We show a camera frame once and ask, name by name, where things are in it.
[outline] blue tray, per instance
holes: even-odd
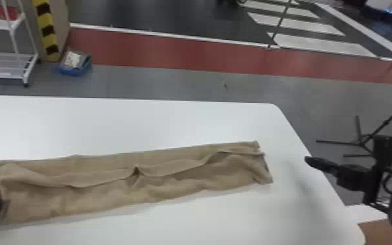
[[[87,60],[84,62],[83,66],[78,69],[78,68],[67,68],[67,67],[62,67],[58,64],[58,71],[64,75],[70,75],[70,76],[80,76],[84,73],[86,73],[87,70],[91,67],[91,56],[87,57]]]

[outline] metal pole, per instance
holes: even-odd
[[[283,22],[284,17],[286,17],[287,10],[290,7],[291,3],[292,3],[292,0],[288,0],[287,1],[286,7],[284,8],[284,11],[283,11],[283,13],[281,15],[281,18],[279,19],[279,22],[278,22],[277,26],[275,27],[275,31],[273,32],[273,35],[272,35],[272,39],[273,39],[274,42],[275,42],[275,36],[277,35],[278,28],[280,28],[281,22]]]

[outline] floor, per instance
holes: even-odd
[[[70,9],[72,21],[77,20],[82,25],[118,27],[112,30],[85,26],[72,29],[67,45],[91,53],[92,69],[81,77],[71,77],[59,74],[55,63],[42,63],[33,70],[28,89],[23,88],[20,81],[0,79],[0,95],[272,103],[281,108],[313,156],[338,163],[371,166],[371,159],[342,157],[347,152],[361,153],[359,149],[321,145],[315,140],[351,140],[355,135],[354,116],[360,116],[364,132],[371,132],[392,114],[392,62],[376,57],[359,57],[358,53],[335,55],[333,51],[266,49],[255,45],[280,45],[280,40],[292,42],[291,38],[283,39],[285,35],[321,39],[339,36],[337,42],[358,44],[376,56],[392,55],[387,48],[374,48],[377,46],[375,40],[355,41],[355,38],[365,38],[364,35],[360,32],[356,34],[335,17],[324,17],[318,5],[295,0],[295,7],[291,9],[296,13],[300,9],[306,10],[299,11],[303,14],[316,14],[319,22],[315,24],[320,25],[310,27],[298,22],[310,20],[310,16],[290,14],[290,20],[283,22],[285,26],[275,36],[276,42],[273,42],[267,35],[267,32],[273,32],[273,26],[264,23],[271,23],[270,16],[276,16],[279,12],[269,15],[267,10],[249,6],[237,6],[236,10],[233,8],[231,11],[224,8],[227,6],[225,3],[217,8],[218,2],[196,0],[187,4],[175,2],[176,6],[165,6],[161,3],[166,1],[153,0],[108,0],[100,4],[77,0],[67,3],[72,5],[75,2],[81,4],[79,8]],[[283,4],[282,0],[264,3]],[[147,8],[153,5],[156,11]],[[177,9],[172,11],[169,9],[171,6]],[[186,11],[191,6],[195,13],[188,16]],[[90,18],[81,20],[82,16]],[[156,22],[158,18],[165,18],[165,21]],[[301,23],[301,29],[288,28],[288,25],[297,27],[298,23]],[[323,33],[305,30],[316,30],[316,26],[321,26]],[[199,35],[195,32],[200,31],[200,36],[205,38],[248,43],[188,40],[182,36],[119,28],[155,32],[174,29],[179,30],[172,32],[174,34],[193,37]],[[392,123],[383,133],[392,135]],[[329,177],[329,180],[345,204],[361,202],[360,193],[338,187],[333,177]]]
[[[344,55],[392,59],[384,38],[342,13],[346,8],[306,1],[117,1],[97,10],[88,0],[69,1],[70,21],[82,25],[203,36]]]

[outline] concrete floor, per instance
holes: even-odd
[[[372,161],[342,157],[363,153],[358,149],[320,145],[315,139],[351,140],[355,115],[367,133],[392,114],[392,85],[387,84],[130,66],[94,65],[77,78],[60,75],[55,63],[43,63],[35,68],[30,88],[0,79],[0,94],[272,103],[281,108],[313,156],[364,166]],[[392,124],[383,133],[392,135]],[[333,177],[329,180],[346,205],[361,202],[360,193],[336,186]]]

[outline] beige towel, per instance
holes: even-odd
[[[272,177],[259,144],[0,161],[4,223],[153,203],[201,190],[226,190]]]

